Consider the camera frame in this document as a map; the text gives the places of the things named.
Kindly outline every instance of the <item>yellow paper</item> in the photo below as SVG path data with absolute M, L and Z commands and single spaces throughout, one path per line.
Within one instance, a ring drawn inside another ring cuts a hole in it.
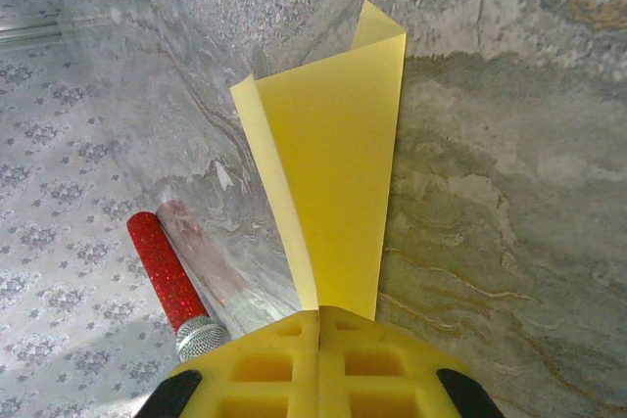
M 231 89 L 303 309 L 374 318 L 405 43 L 365 2 L 350 51 Z

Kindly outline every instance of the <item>red glitter handle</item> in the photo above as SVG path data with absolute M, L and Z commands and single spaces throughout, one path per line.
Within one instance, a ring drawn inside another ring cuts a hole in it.
M 126 227 L 174 332 L 190 318 L 209 316 L 159 219 L 151 212 L 139 212 Z

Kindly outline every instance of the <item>gray marble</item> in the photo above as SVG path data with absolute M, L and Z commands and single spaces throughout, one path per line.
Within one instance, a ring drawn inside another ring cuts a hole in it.
M 284 291 L 228 86 L 345 48 L 362 0 L 63 1 L 137 205 L 182 198 Z M 379 318 L 507 416 L 626 415 L 627 0 L 372 1 L 409 32 Z

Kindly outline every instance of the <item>red glitter microphone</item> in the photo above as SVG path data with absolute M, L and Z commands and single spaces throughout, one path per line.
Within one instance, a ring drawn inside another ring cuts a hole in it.
M 176 333 L 176 352 L 181 362 L 223 345 L 224 328 L 203 306 L 159 219 L 151 212 L 139 212 L 126 227 Z

